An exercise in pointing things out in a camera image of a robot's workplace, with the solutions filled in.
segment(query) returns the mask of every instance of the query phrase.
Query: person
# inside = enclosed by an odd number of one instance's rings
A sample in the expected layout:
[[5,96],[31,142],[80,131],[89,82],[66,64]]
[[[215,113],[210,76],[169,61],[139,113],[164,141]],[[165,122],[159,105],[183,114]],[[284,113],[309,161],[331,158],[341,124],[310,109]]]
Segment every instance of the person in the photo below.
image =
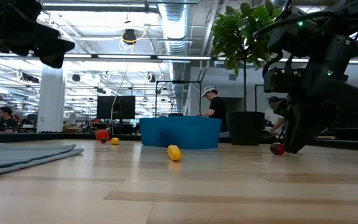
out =
[[17,122],[12,118],[12,109],[7,106],[0,107],[0,120],[5,124],[4,133],[13,133],[16,130]]
[[214,86],[207,86],[204,88],[204,92],[201,97],[206,98],[211,102],[209,109],[200,113],[200,116],[206,116],[209,118],[216,118],[222,120],[221,133],[228,133],[229,128],[226,122],[227,108],[222,98],[218,95],[218,90]]
[[278,106],[278,102],[280,102],[280,99],[276,96],[270,97],[268,99],[270,108],[265,110],[265,120],[267,120],[267,123],[270,124],[267,125],[265,129],[274,134],[280,134],[284,124],[284,117],[273,112],[273,110]]

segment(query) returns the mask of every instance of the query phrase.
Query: ceiling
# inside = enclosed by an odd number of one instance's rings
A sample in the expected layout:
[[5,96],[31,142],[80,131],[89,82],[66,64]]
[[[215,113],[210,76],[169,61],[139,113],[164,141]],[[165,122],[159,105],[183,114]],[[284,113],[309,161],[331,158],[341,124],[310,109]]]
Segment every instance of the ceiling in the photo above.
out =
[[[102,5],[103,2],[114,3],[114,7],[112,5],[105,7]],[[168,39],[164,36],[160,15],[155,13],[158,10],[155,8],[155,4],[159,2],[163,1],[149,1],[150,9],[144,10],[144,1],[98,0],[98,6],[92,4],[91,1],[44,0],[44,11],[39,16],[38,22],[58,29],[62,33],[62,38],[76,44],[75,49],[69,54],[164,55],[167,53]],[[208,53],[211,38],[208,35],[209,23],[214,20],[217,13],[224,9],[223,6],[226,4],[239,8],[241,2],[245,1],[220,0],[217,6],[214,6],[215,1],[213,0],[176,0],[175,2],[197,2],[197,4],[189,5],[190,33],[181,41],[188,44],[187,55],[204,55]],[[260,1],[256,0],[247,2],[254,2],[254,5],[260,4]],[[302,9],[313,12],[336,1],[303,0],[294,2],[296,5],[303,6]],[[133,46],[122,42],[121,35],[126,29],[135,30],[138,40]],[[175,32],[175,26],[172,26],[171,29],[170,32]],[[188,66],[199,67],[198,63]],[[34,59],[6,60],[0,58],[0,105],[17,105],[18,110],[23,114],[35,113],[39,102],[40,86],[36,83],[22,81],[20,76],[22,73],[26,73],[42,81],[42,67],[41,62]],[[116,94],[137,96],[137,113],[143,116],[152,116],[155,109],[155,83],[150,83],[147,80],[147,74],[154,75],[156,80],[172,80],[172,69],[170,69],[172,63],[169,61],[128,63],[83,60],[66,61],[63,67],[67,74],[65,116],[68,116],[69,113],[94,116],[96,114],[96,97]],[[208,77],[219,73],[217,72],[219,69],[224,71],[224,69],[211,66],[206,72],[206,80],[214,82],[214,78]],[[188,72],[191,73],[190,79],[198,78],[199,70],[192,68]],[[74,74],[80,75],[80,82],[73,81]],[[106,94],[98,93],[95,87],[106,91]],[[183,112],[184,105],[176,106],[176,103],[178,103],[178,97],[186,97],[186,86],[179,89],[180,96],[178,96],[177,86],[167,84],[165,87],[167,89],[162,90],[158,96],[158,113]]]

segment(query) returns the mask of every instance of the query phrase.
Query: black t-shirt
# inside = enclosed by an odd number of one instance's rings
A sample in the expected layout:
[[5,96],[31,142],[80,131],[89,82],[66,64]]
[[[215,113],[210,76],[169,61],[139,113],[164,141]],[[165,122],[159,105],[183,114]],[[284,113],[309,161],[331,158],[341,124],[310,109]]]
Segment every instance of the black t-shirt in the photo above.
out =
[[7,120],[2,119],[1,122],[5,124],[7,129],[16,130],[17,122],[13,118]]
[[210,109],[215,110],[215,113],[210,116],[210,118],[216,118],[216,119],[221,119],[222,120],[222,126],[221,126],[221,132],[226,132],[229,130],[228,126],[227,126],[227,122],[226,122],[226,113],[227,113],[227,108],[226,105],[224,104],[222,98],[220,97],[215,97],[211,100],[211,104],[209,106]]

